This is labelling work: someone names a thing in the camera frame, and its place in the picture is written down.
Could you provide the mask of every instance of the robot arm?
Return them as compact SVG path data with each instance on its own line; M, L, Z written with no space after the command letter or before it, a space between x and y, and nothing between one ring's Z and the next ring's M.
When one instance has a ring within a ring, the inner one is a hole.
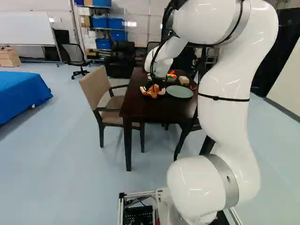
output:
M248 99L254 74L277 37L278 17L263 0L188 0L175 10L172 28L180 38L172 37L158 52L154 70L165 66L161 74L187 42L222 43L198 98L201 127L216 145L212 154L174 162L167 173L180 215L190 225L207 224L217 211L254 198L260 189L247 134ZM147 56L147 71L156 51Z
M182 52L187 43L186 40L179 37L171 37L164 43L155 58L154 72L156 77L165 77L173 63L173 58L176 58ZM152 49L146 57L144 67L147 72L150 72L151 62L157 49L158 47Z

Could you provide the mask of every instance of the office chair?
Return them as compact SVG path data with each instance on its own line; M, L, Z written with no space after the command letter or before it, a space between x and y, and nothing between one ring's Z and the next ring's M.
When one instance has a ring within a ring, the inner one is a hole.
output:
M91 63L90 60L84 59L83 51L78 44L62 44L63 48L67 51L68 54L68 60L67 64L71 66L77 66L80 67L80 71L73 72L73 76L71 76L71 79L74 80L75 76L82 74L85 76L89 73L87 70L83 70L83 67L86 67Z

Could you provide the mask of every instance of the wall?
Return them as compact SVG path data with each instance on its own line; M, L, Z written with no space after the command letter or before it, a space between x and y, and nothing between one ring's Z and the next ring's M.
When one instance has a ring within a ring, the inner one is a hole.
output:
M300 39L267 98L300 116Z
M170 0L112 0L110 17L124 18L136 22L136 27L128 27L128 39L138 47L146 47L149 41L160 41L160 24L164 8Z
M1 1L1 11L46 11L49 17L54 18L51 27L68 30L70 42L77 43L72 21L71 5L69 0L4 0ZM42 58L44 52L39 46L15 46L18 54L23 57Z

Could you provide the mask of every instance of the light blue floor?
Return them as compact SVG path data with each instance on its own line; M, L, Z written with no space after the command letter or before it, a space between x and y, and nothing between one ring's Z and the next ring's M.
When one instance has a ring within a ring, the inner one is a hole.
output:
M1 225L115 225L119 192L165 186L180 128L164 131L147 124L144 154L133 131L133 171L126 172L122 129L107 127L100 149L79 78L70 79L76 69L29 63L0 67L40 73L54 94L0 128ZM113 86L126 82L111 79ZM253 95L248 131L262 188L254 200L236 207L241 220L244 225L299 224L300 124ZM191 133L180 157L197 155L204 137L203 131Z

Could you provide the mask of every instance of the blue mattress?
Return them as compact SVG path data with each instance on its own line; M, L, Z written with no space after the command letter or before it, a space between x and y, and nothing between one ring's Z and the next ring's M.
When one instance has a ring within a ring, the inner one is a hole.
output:
M52 97L39 74L0 71L0 124Z

